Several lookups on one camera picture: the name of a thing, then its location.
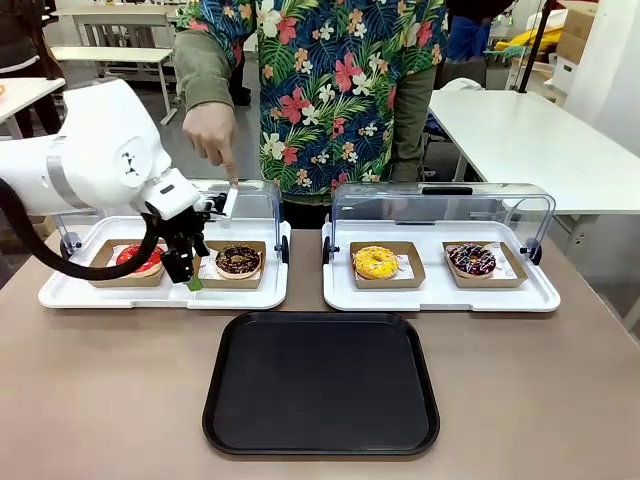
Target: red glazed donut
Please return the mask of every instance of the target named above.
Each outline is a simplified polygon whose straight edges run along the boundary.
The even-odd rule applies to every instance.
[[[138,252],[139,248],[140,245],[131,245],[125,248],[122,252],[120,252],[118,258],[116,258],[116,265],[120,265],[129,260]],[[162,260],[160,258],[160,255],[162,255],[163,253],[164,250],[162,250],[160,247],[156,247],[153,250],[151,257],[149,257],[149,260],[147,260],[144,265],[142,265],[138,270],[127,275],[126,278],[143,278],[149,277],[156,273],[162,268]]]

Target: white desk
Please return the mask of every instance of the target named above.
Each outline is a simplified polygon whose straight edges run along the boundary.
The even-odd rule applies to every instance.
[[[58,17],[76,15],[166,15],[169,21],[177,20],[176,9],[184,5],[84,5],[61,8],[53,12]]]
[[[7,122],[13,138],[22,138],[14,115],[36,100],[57,90],[65,83],[63,78],[4,78],[0,84],[5,92],[0,95],[0,123]]]
[[[158,78],[162,87],[162,98],[167,114],[160,121],[167,125],[176,114],[177,109],[171,108],[169,93],[162,70],[163,63],[170,59],[173,50],[171,48],[122,48],[122,47],[51,47],[51,52],[56,60],[64,61],[92,61],[92,62],[144,62],[155,63],[158,69]]]
[[[455,181],[462,180],[468,162],[486,182],[532,183],[545,190],[570,232],[570,258],[599,215],[640,214],[640,158],[542,97],[436,91],[429,107],[460,150]],[[635,318],[640,301],[626,325]]]

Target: green sleeve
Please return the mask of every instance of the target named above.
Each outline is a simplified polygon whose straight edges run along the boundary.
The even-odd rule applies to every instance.
[[[225,103],[233,108],[229,94],[231,68],[218,42],[206,32],[185,30],[176,35],[174,65],[178,92],[187,111],[202,103]]]

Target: person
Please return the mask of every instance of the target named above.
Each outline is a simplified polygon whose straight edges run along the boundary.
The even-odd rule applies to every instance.
[[[484,57],[491,22],[512,3],[513,0],[447,0],[450,22],[447,60],[466,62]]]
[[[416,181],[444,0],[200,0],[175,41],[183,130],[236,177],[229,78],[257,29],[259,162],[297,228],[324,222],[344,182]]]
[[[0,79],[48,76],[36,45],[42,39],[43,13],[43,0],[0,1]],[[62,123],[53,96],[46,95],[33,106],[45,131],[58,133]],[[29,107],[17,112],[15,117],[22,136],[33,137]]]

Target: human hand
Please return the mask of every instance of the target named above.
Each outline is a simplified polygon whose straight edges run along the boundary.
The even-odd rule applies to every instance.
[[[231,145],[235,134],[233,108],[219,102],[203,103],[187,112],[182,130],[193,148],[212,165],[224,165],[231,185],[238,184]]]

